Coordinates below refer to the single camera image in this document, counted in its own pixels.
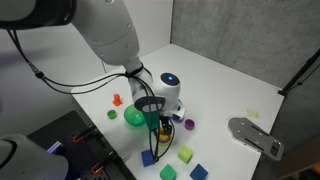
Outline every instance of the black pole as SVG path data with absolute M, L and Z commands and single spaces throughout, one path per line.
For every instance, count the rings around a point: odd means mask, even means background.
M 279 94 L 287 96 L 290 88 L 299 80 L 299 78 L 316 62 L 320 56 L 320 49 L 307 60 L 306 64 L 297 72 L 296 75 L 288 82 L 288 84 L 281 90 L 278 91 Z

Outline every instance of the wire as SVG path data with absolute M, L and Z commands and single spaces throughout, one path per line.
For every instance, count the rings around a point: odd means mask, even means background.
M 110 77 L 115 76 L 115 75 L 124 76 L 125 74 L 124 74 L 124 73 L 116 73 L 116 74 L 112 74 L 112 75 L 103 77 L 103 78 L 101 78 L 101 79 L 98 79 L 98 80 L 93 81 L 93 82 L 90 82 L 90 83 L 78 84 L 78 85 L 61 84 L 61 83 L 58 83 L 58 82 L 55 82 L 55 81 L 51 80 L 51 79 L 48 78 L 48 77 L 45 77 L 45 79 L 48 80 L 49 82 L 51 82 L 51 83 L 53 83 L 53 84 L 56 84 L 56 85 L 59 85 L 59 86 L 64 86 L 64 87 L 81 87 L 81 86 L 87 86 L 87 85 L 95 84 L 95 83 L 97 83 L 97 82 L 100 82 L 100 81 L 102 81 L 102 80 L 105 80 L 105 79 L 110 78 Z
M 102 61 L 102 60 L 101 60 L 101 63 L 102 63 L 102 67 L 103 67 L 104 73 L 107 74 L 106 67 L 104 67 L 104 64 L 103 64 L 103 61 Z
M 153 93 L 153 91 L 152 91 L 152 89 L 150 88 L 150 86 L 146 83 L 146 82 L 144 82 L 143 80 L 141 80 L 140 78 L 137 78 L 137 77 L 133 77 L 134 79 L 136 79 L 140 84 L 141 83 L 143 83 L 144 85 L 143 85 L 143 87 L 144 88 L 148 88 L 149 89 L 149 91 L 152 93 L 152 95 L 153 95 L 153 97 L 155 97 L 155 95 L 154 95 L 154 93 Z M 158 156 L 158 158 L 161 158 L 162 156 L 164 156 L 166 153 L 167 153 L 167 151 L 169 150 L 169 148 L 171 147 L 171 144 L 172 144 L 172 142 L 173 142 L 173 139 L 174 139 L 174 135 L 175 135 L 175 127 L 174 127 L 174 124 L 173 124 L 173 122 L 172 122 L 172 120 L 171 119 L 169 119 L 169 121 L 170 121 L 170 124 L 171 124 L 171 126 L 172 126 L 172 129 L 173 129 L 173 132 L 172 132 L 172 137 L 171 137 L 171 140 L 170 140 L 170 143 L 169 143 L 169 145 L 168 145 L 168 147 L 166 148 L 166 150 L 160 155 L 160 156 Z M 157 137 L 157 146 L 156 146 L 156 148 L 159 146 L 159 138 L 160 138 L 160 130 L 158 130 L 159 132 L 158 132 L 158 137 Z M 151 131 L 149 132 L 149 143 L 150 143 L 150 149 L 151 149 L 151 151 L 152 151 L 152 143 L 151 143 L 151 137 L 150 137 L 150 134 L 151 134 Z
M 174 124 L 172 123 L 172 120 L 171 120 L 171 118 L 169 119 L 169 121 L 170 121 L 170 124 L 171 124 L 171 126 L 172 126 L 172 129 L 173 129 L 173 132 L 172 132 L 172 137 L 171 137 L 171 141 L 170 141 L 170 143 L 169 143 L 169 145 L 168 145 L 168 147 L 167 147 L 167 149 L 159 156 L 159 158 L 161 158 L 162 156 L 164 156 L 166 153 L 167 153 L 167 151 L 169 150 L 169 148 L 170 148 L 170 146 L 171 146 L 171 144 L 172 144 L 172 142 L 173 142 L 173 139 L 174 139 L 174 135 L 175 135 L 175 133 L 176 133 L 176 129 L 175 129 L 175 127 L 174 127 Z
M 123 76 L 126 76 L 124 73 L 117 73 L 117 74 L 112 74 L 112 75 L 109 75 L 109 76 L 106 76 L 106 77 L 103 77 L 101 79 L 98 79 L 96 81 L 93 81 L 93 82 L 90 82 L 90 83 L 85 83 L 85 84 L 78 84 L 78 85 L 69 85 L 69 84 L 62 84 L 62 83 L 58 83 L 48 77 L 46 77 L 27 57 L 26 55 L 24 54 L 23 50 L 22 50 L 22 47 L 21 47 L 21 44 L 20 44 L 20 41 L 19 41 L 19 37 L 18 37 L 18 34 L 15 30 L 13 30 L 13 33 L 7 29 L 7 32 L 11 38 L 11 40 L 13 41 L 14 45 L 16 46 L 17 50 L 19 51 L 19 53 L 21 54 L 21 56 L 23 57 L 24 61 L 30 66 L 31 70 L 35 73 L 36 77 L 38 77 L 39 79 L 41 79 L 45 84 L 47 84 L 51 89 L 53 89 L 54 91 L 57 91 L 59 93 L 62 93 L 62 94 L 71 94 L 71 95 L 75 95 L 75 94 L 86 94 L 86 93 L 90 93 L 92 91 L 95 91 L 97 89 L 100 89 L 101 87 L 105 86 L 106 84 L 110 83 L 111 81 L 119 78 L 119 77 L 123 77 Z M 88 90 L 88 91 L 84 91 L 84 92 L 77 92 L 77 93 L 69 93 L 69 92 L 65 92 L 65 91 L 61 91 L 55 87 L 53 87 L 50 83 L 53 83 L 55 85 L 59 85 L 59 86 L 64 86 L 64 87 L 82 87 L 82 86 L 87 86 L 87 85 L 91 85 L 91 84 L 95 84 L 95 83 L 98 83 L 102 80 L 105 80 L 107 78 L 110 78 L 110 77 L 113 77 L 112 79 L 110 79 L 109 81 L 103 83 L 102 85 L 94 88 L 94 89 L 91 89 L 91 90 Z M 138 78 L 138 77 L 132 77 L 133 79 L 135 79 L 136 81 L 138 81 L 140 83 L 140 85 L 143 87 L 146 95 L 147 95 L 147 99 L 148 99 L 148 106 L 149 106 L 149 125 L 151 125 L 151 102 L 150 102 L 150 96 L 149 96 L 149 93 L 148 91 L 150 91 L 150 93 L 152 94 L 153 98 L 156 100 L 156 96 L 154 94 L 154 92 L 152 91 L 152 89 L 150 88 L 150 86 L 145 82 L 143 81 L 142 79 Z M 159 106 L 158 106 L 158 103 L 156 102 L 156 110 L 157 112 L 159 112 Z M 152 131 L 149 129 L 149 144 L 150 144 L 150 150 L 152 152 L 152 156 L 154 158 L 154 161 L 157 162 L 159 161 L 159 158 L 162 157 L 167 151 L 168 149 L 170 148 L 171 144 L 172 144 L 172 141 L 174 139 L 174 135 L 175 135 L 175 127 L 174 127 L 174 124 L 172 123 L 172 120 L 170 120 L 170 124 L 171 126 L 173 127 L 173 134 L 172 134 L 172 138 L 171 138 L 171 141 L 167 147 L 167 149 L 160 155 L 158 156 L 158 150 L 159 150 L 159 141 L 160 141 L 160 120 L 158 120 L 158 132 L 156 132 L 156 130 L 154 130 L 154 134 L 156 136 L 156 140 L 157 140 L 157 143 L 156 143 L 156 149 L 155 149 L 155 155 L 153 155 L 153 148 L 152 148 L 152 141 L 151 141 L 151 133 Z
M 144 88 L 148 88 L 148 90 L 151 92 L 153 98 L 156 100 L 156 97 L 155 97 L 155 94 L 154 92 L 152 91 L 152 89 L 150 88 L 150 86 L 145 82 L 143 81 L 142 79 L 138 78 L 138 77 L 134 77 L 136 80 L 139 80 L 141 81 L 140 83 L 143 83 L 143 86 Z M 156 102 L 156 108 L 157 108 L 157 112 L 159 112 L 159 106 L 158 106 L 158 103 Z M 151 112 L 151 105 L 150 105 L 150 102 L 149 102 L 149 112 Z M 158 151 L 159 151 L 159 141 L 160 141 L 160 121 L 158 121 L 158 133 L 156 134 L 156 132 L 154 131 L 153 132 L 156 136 L 156 139 L 157 139 L 157 143 L 156 143 L 156 149 L 155 149 L 155 156 L 156 156 L 156 159 L 155 161 L 159 161 L 159 158 L 158 158 Z
M 108 83 L 110 83 L 111 81 L 115 80 L 115 79 L 118 78 L 118 77 L 121 77 L 121 76 L 118 75 L 118 76 L 110 79 L 109 81 L 103 83 L 102 85 L 100 85 L 100 86 L 98 86 L 98 87 L 96 87 L 96 88 L 94 88 L 94 89 L 91 89 L 91 90 L 88 90 L 88 91 L 84 91 L 84 92 L 77 92 L 77 93 L 69 93 L 69 92 L 65 92 L 65 91 L 61 91 L 61 90 L 59 90 L 59 89 L 56 89 L 56 88 L 53 87 L 50 83 L 48 83 L 48 81 L 47 81 L 46 79 L 43 79 L 43 82 L 46 83 L 51 89 L 53 89 L 53 90 L 55 90 L 55 91 L 57 91 L 57 92 L 59 92 L 59 93 L 76 95 L 76 94 L 86 94 L 86 93 L 90 93 L 90 92 L 92 92 L 92 91 L 95 91 L 95 90 L 97 90 L 97 89 L 100 89 L 100 88 L 102 88 L 103 86 L 107 85 Z
M 304 81 L 306 81 L 319 67 L 320 64 L 316 68 L 314 68 L 314 70 L 312 70 L 310 74 L 301 81 L 301 83 L 304 83 Z
M 21 56 L 23 57 L 23 59 L 26 61 L 26 63 L 30 66 L 30 68 L 32 69 L 32 71 L 36 74 L 36 73 L 39 73 L 41 72 L 27 57 L 26 55 L 24 54 L 23 50 L 22 50 L 22 47 L 21 47 L 21 44 L 20 44 L 20 41 L 19 41 L 19 37 L 18 37 L 18 34 L 15 30 L 13 30 L 13 34 L 10 30 L 7 29 L 7 32 L 11 38 L 11 40 L 13 41 L 14 45 L 16 46 L 16 48 L 18 49 L 19 53 L 21 54 Z M 106 76 L 106 77 L 103 77 L 101 79 L 98 79 L 96 81 L 93 81 L 93 82 L 90 82 L 90 83 L 85 83 L 85 84 L 77 84 L 77 85 L 69 85 L 69 84 L 62 84 L 62 83 L 58 83 L 46 76 L 44 76 L 44 78 L 53 83 L 53 84 L 56 84 L 56 85 L 59 85 L 59 86 L 64 86 L 64 87 L 82 87 L 82 86 L 87 86 L 87 85 L 91 85 L 91 84 L 95 84 L 97 82 L 100 82 L 102 80 L 105 80 L 109 77 L 112 77 L 113 75 L 110 75 L 110 76 Z
M 158 159 L 158 157 L 157 157 L 157 154 L 155 153 L 155 154 L 153 154 L 153 148 L 152 148 L 152 141 L 151 141 L 151 130 L 150 130 L 150 128 L 151 128 L 151 103 L 150 103 L 150 96 L 149 96 L 149 93 L 148 93 L 148 91 L 147 91 L 147 88 L 146 88 L 146 86 L 143 84 L 143 80 L 142 79 L 140 79 L 140 78 L 138 78 L 138 77 L 132 77 L 133 79 L 135 79 L 136 81 L 138 81 L 139 83 L 140 83 L 140 85 L 143 87 L 143 90 L 145 91 L 145 93 L 146 93 L 146 95 L 147 95 L 147 99 L 148 99 L 148 107 L 149 107 L 149 113 L 148 113 L 148 115 L 149 115 L 149 118 L 148 118 L 148 122 L 149 122 L 149 146 L 150 146 L 150 151 L 151 151 L 151 155 L 152 155 L 152 157 L 153 157 L 153 160 L 155 161 L 155 162 L 157 162 L 159 159 Z
M 291 90 L 299 87 L 299 86 L 302 86 L 303 83 L 309 79 L 309 77 L 320 67 L 320 64 L 318 66 L 316 66 L 302 81 L 299 81 L 295 86 L 293 86 L 292 88 L 290 88 L 288 90 L 288 92 L 290 92 Z

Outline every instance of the metal bracket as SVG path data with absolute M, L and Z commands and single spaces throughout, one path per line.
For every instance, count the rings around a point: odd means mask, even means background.
M 281 160 L 284 145 L 247 118 L 232 118 L 228 126 L 232 136 L 244 145 L 250 145 L 272 160 Z

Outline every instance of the black stand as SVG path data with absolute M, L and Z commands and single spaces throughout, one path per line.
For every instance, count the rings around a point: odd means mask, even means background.
M 290 91 L 290 88 L 316 62 L 319 56 L 320 56 L 320 49 L 311 58 L 307 60 L 306 64 L 297 72 L 296 75 L 294 75 L 294 77 L 288 82 L 288 84 L 281 91 L 278 91 L 278 94 L 287 96 L 288 92 Z
M 60 141 L 64 145 L 62 154 L 69 163 L 66 180 L 78 178 L 82 180 L 135 180 L 119 156 L 105 164 L 105 160 L 110 157 L 110 151 L 113 148 L 100 132 L 91 138 L 84 139 L 82 143 L 75 143 L 72 140 L 76 137 L 75 135 L 81 134 L 80 132 L 84 132 L 86 129 L 88 129 L 87 125 L 75 111 L 72 111 L 33 132 L 28 137 L 44 149 L 48 149 L 56 141 Z M 93 174 L 94 167 L 101 164 L 104 169 Z

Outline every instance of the white table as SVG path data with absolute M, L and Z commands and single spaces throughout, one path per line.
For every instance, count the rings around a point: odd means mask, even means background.
M 180 78 L 180 98 L 187 107 L 186 118 L 196 123 L 193 131 L 176 124 L 172 147 L 155 165 L 143 167 L 142 164 L 141 151 L 149 149 L 146 125 L 132 128 L 123 117 L 124 109 L 132 104 L 127 79 L 119 78 L 95 92 L 74 96 L 134 176 L 139 180 L 160 179 L 160 171 L 170 164 L 177 171 L 177 179 L 187 180 L 200 163 L 209 172 L 208 179 L 251 179 L 260 153 L 234 141 L 227 122 L 231 117 L 246 117 L 247 108 L 250 108 L 257 110 L 260 118 L 249 119 L 270 132 L 283 101 L 283 96 L 277 94 L 279 88 L 175 45 L 142 57 L 142 62 L 154 78 L 163 72 Z M 118 72 L 124 72 L 124 68 L 110 74 Z M 75 88 L 73 92 L 89 88 L 92 87 Z M 112 105 L 115 93 L 120 94 L 124 102 L 120 107 Z M 118 112 L 115 120 L 107 118 L 110 109 Z M 177 157 L 183 145 L 194 152 L 189 164 Z

